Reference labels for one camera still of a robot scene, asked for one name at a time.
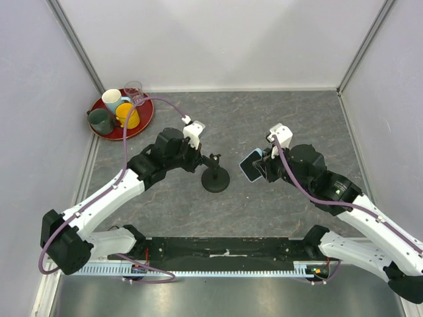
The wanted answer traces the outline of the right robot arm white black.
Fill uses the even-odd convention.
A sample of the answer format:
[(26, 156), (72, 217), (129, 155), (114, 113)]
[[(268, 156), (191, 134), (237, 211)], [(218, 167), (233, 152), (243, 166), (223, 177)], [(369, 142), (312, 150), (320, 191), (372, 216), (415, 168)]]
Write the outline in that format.
[(296, 187), (318, 209), (353, 226), (388, 256), (380, 268), (389, 287), (414, 304), (422, 303), (422, 241), (386, 216), (347, 177), (328, 170), (312, 145), (265, 149), (252, 165), (268, 182)]

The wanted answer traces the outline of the black phone stand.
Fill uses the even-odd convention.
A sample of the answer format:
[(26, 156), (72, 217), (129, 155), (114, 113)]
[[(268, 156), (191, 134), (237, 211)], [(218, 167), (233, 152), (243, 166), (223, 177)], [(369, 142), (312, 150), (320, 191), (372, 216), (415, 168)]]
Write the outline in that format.
[(203, 164), (207, 166), (202, 173), (202, 186), (214, 194), (223, 192), (230, 184), (230, 175), (226, 169), (220, 166), (220, 158), (221, 154), (202, 156)]

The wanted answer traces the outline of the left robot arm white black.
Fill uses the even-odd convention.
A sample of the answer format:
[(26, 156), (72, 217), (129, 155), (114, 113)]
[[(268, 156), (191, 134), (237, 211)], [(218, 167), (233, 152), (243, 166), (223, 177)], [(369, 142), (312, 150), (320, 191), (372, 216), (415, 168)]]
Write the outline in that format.
[(194, 172), (202, 163), (203, 130), (200, 122), (183, 130), (164, 129), (92, 196), (62, 213), (48, 211), (42, 218), (42, 255), (49, 256), (66, 275), (79, 271), (93, 256), (123, 253), (131, 260), (140, 259), (145, 244), (133, 227), (126, 226), (116, 234), (93, 231), (127, 201), (163, 180), (168, 171), (182, 168)]

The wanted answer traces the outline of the phone with light blue case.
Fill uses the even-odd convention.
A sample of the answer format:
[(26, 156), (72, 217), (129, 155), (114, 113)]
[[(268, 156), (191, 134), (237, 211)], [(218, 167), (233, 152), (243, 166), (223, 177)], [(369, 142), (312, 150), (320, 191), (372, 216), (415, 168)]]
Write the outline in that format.
[(260, 169), (260, 162), (262, 160), (262, 150), (254, 149), (246, 158), (240, 163), (239, 167), (247, 180), (251, 183), (262, 178), (262, 171)]

